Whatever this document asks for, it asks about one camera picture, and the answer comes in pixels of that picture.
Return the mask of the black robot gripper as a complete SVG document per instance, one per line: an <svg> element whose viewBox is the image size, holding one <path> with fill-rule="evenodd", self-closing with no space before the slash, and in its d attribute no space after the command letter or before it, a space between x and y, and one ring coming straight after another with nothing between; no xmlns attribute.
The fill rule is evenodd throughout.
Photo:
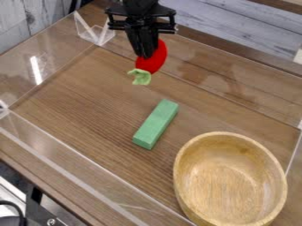
<svg viewBox="0 0 302 226"><path fill-rule="evenodd" d="M176 32L176 11L160 3L120 3L106 8L108 27L126 30L132 49L139 57L151 57L158 48L158 33Z"/></svg>

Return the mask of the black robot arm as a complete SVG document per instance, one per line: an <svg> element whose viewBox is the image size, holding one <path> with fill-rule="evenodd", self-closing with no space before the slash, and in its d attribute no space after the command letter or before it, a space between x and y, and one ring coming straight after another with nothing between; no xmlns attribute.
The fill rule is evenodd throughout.
<svg viewBox="0 0 302 226"><path fill-rule="evenodd" d="M122 0L106 8L108 28L126 32L139 57L148 59L159 46L159 35L176 32L176 11L159 0Z"/></svg>

